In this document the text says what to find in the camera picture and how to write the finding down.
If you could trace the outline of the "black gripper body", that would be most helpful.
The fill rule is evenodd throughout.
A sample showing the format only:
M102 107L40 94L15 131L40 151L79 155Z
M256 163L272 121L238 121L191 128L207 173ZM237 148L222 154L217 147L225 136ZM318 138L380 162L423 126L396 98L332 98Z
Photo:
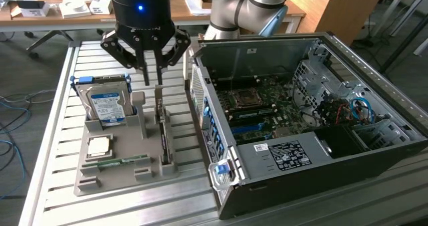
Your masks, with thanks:
M163 47L175 34L171 0L111 0L116 19L115 33L133 49Z

